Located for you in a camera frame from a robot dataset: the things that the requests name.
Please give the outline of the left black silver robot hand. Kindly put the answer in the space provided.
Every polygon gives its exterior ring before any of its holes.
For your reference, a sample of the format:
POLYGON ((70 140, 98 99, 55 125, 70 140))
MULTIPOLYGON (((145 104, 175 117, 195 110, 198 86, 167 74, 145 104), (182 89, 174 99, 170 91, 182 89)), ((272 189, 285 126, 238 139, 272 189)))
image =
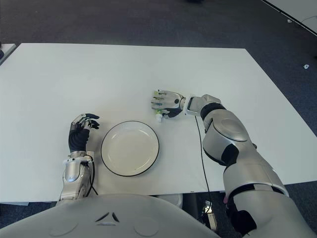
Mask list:
POLYGON ((90 130, 99 129, 100 124, 96 121, 100 117, 94 114, 80 114, 70 125, 68 146, 70 153, 86 151, 90 130))

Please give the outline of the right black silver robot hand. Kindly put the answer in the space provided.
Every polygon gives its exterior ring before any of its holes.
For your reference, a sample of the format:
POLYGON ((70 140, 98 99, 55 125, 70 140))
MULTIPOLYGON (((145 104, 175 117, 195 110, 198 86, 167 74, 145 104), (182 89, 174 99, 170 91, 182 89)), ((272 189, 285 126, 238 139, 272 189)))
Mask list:
POLYGON ((151 108, 160 113, 163 118, 174 118, 184 109, 186 98, 176 92, 158 90, 151 99, 151 108))

